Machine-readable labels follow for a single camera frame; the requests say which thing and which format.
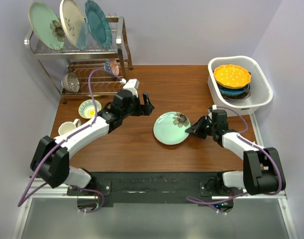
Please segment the black rimmed cream plate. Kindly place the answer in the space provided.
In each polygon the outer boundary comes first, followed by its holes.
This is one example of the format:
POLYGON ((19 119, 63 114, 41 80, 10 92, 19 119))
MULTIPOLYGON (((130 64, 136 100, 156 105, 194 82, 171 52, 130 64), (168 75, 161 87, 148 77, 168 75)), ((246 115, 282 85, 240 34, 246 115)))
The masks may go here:
POLYGON ((235 100, 243 100, 243 99, 250 97, 251 92, 244 91, 243 93, 241 93, 239 95, 226 95, 226 94, 221 94, 221 95, 225 100, 235 101, 235 100))

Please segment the small light blue plate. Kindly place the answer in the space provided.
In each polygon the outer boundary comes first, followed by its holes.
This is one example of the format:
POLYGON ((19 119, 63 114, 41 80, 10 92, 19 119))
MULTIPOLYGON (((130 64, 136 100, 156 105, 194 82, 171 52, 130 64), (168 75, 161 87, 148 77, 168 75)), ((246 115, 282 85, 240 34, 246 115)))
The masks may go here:
POLYGON ((79 50, 84 50, 86 49, 87 44, 88 44, 88 25, 86 22, 84 22, 80 28, 80 32, 77 37, 76 47, 79 50))

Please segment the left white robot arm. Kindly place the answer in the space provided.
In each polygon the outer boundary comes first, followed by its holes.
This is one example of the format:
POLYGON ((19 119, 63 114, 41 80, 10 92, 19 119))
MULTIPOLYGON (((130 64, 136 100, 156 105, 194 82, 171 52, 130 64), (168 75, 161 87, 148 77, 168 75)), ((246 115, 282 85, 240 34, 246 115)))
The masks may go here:
POLYGON ((30 165, 32 178, 42 178, 51 188, 66 184, 78 187, 84 195, 93 194, 93 177, 82 168, 70 166, 70 159, 92 141, 117 129, 128 116, 149 116, 154 106, 148 93, 143 93, 143 101, 130 90, 120 90, 112 102, 80 127, 57 138, 43 137, 30 165))

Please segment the blue orange patterned bowl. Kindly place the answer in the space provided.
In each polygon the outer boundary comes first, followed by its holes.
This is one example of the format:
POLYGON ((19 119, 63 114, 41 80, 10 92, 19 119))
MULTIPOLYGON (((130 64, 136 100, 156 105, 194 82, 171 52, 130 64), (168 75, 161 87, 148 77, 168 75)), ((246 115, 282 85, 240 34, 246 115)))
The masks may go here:
POLYGON ((113 73, 114 75, 119 75, 120 70, 118 66, 118 62, 115 58, 109 58, 105 61, 104 69, 113 73))

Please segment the white plastic bin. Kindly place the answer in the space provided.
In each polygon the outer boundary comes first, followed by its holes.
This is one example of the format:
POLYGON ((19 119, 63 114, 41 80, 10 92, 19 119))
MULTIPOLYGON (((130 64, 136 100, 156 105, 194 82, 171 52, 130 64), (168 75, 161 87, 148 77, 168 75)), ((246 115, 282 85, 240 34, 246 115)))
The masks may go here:
POLYGON ((214 101, 219 107, 226 107, 229 110, 229 117, 239 114, 241 116, 254 113, 259 107, 267 105, 273 98, 273 91, 270 87, 259 64, 248 56, 216 57, 208 63, 208 87, 214 101), (251 73, 250 95, 245 99, 226 100, 221 95, 214 77, 214 70, 226 64, 233 64, 243 67, 251 73))

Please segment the orange dotted plate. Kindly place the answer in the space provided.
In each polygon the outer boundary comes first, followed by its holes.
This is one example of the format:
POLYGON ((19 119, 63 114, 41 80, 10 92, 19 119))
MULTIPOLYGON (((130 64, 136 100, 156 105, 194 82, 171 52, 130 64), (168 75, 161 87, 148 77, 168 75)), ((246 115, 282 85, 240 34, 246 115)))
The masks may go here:
POLYGON ((251 83, 249 71, 238 65, 221 65, 215 68, 213 75, 218 85, 228 89, 240 89, 251 83))

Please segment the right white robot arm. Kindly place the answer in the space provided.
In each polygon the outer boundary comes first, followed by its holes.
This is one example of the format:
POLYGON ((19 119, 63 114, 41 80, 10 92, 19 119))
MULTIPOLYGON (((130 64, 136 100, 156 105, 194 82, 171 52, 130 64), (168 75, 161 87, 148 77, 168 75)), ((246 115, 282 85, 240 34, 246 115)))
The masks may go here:
POLYGON ((285 190, 286 180, 279 153, 274 147, 264 148, 246 139, 241 132, 229 128, 226 107, 211 106, 207 116, 202 116, 185 130, 198 138, 207 136, 221 147, 230 150, 243 160, 242 171, 226 171, 215 182, 214 189, 221 196, 232 187, 244 188, 250 195, 276 195, 285 190))

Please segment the mint green flower plate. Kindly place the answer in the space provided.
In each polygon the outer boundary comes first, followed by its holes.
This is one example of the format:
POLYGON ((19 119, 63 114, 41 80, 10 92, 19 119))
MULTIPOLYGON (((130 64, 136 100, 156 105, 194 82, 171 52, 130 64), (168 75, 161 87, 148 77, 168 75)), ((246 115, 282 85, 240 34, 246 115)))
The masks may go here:
POLYGON ((65 33, 55 12, 46 4, 34 1, 28 10, 28 18, 35 35, 50 49, 64 47, 65 33))

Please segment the white plate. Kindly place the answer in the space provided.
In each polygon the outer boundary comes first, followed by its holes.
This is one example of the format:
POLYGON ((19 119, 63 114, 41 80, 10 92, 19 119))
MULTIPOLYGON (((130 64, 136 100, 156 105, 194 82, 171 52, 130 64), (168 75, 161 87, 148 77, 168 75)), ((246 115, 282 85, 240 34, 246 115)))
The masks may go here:
POLYGON ((181 112, 167 112, 157 118, 153 126, 154 137, 165 145, 182 143, 189 135, 185 132, 191 123, 181 112))

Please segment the cream floral plate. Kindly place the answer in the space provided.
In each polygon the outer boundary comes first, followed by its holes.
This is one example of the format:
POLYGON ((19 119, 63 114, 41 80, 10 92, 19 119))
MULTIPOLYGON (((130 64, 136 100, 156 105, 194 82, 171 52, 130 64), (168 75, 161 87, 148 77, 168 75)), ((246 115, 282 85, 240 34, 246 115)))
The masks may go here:
POLYGON ((66 38, 76 47, 80 28, 85 22, 81 8, 74 0, 62 0, 59 14, 66 38))

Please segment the yellow blue patterned bowl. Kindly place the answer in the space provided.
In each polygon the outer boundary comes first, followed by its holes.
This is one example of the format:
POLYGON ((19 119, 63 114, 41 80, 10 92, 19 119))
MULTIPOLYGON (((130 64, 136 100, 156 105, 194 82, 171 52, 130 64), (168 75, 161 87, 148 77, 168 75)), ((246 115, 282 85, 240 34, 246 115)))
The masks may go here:
POLYGON ((98 100, 95 100, 95 104, 92 99, 86 100, 81 103, 78 108, 79 116, 84 119, 93 118, 97 112, 102 109, 101 103, 98 100))

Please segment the teal scalloped plate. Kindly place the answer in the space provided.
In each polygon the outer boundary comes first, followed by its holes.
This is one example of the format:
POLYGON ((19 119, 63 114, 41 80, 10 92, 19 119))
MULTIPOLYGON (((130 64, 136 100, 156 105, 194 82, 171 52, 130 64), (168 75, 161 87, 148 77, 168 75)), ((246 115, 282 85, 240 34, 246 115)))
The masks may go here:
POLYGON ((110 49, 112 47, 112 32, 102 9, 93 0, 88 0, 85 3, 85 15, 94 40, 102 48, 110 49))

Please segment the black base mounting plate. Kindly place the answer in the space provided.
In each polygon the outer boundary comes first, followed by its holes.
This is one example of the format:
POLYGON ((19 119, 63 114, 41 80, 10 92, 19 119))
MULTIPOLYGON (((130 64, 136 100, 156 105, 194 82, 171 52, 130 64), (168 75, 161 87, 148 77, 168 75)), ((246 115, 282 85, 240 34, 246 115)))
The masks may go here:
POLYGON ((187 197, 212 202, 243 191, 225 187, 220 172, 94 172, 90 189, 104 195, 104 206, 116 203, 185 204, 187 197))

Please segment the bright blue dotted plate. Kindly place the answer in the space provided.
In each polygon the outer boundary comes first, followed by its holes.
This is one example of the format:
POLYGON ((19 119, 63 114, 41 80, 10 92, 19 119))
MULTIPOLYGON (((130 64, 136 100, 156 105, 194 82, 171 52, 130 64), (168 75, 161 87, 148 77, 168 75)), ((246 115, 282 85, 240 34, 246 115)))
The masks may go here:
POLYGON ((229 89, 229 88, 218 85, 218 88, 219 88, 220 93, 222 93, 224 95, 237 96, 237 95, 244 93, 246 90, 249 90, 250 85, 247 84, 246 86, 239 88, 239 89, 235 89, 235 88, 229 89))

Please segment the metal dish rack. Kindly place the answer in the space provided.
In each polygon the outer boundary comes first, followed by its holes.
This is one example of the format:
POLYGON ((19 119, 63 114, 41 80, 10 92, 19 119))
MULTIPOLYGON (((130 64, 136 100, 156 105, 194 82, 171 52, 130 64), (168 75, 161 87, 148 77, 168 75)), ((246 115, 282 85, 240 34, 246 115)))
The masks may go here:
POLYGON ((68 40, 61 50, 47 47, 30 29, 24 39, 25 47, 33 54, 47 79, 56 89, 63 102, 68 99, 82 99, 90 96, 88 77, 92 76, 91 88, 95 96, 114 95, 121 87, 120 81, 109 73, 104 73, 108 59, 116 59, 120 78, 127 79, 133 69, 129 49, 125 19, 122 16, 107 17, 112 31, 111 49, 102 48, 91 36, 84 50, 79 50, 68 40), (78 92, 69 92, 62 88, 61 80, 68 73, 74 73, 79 81, 78 92))

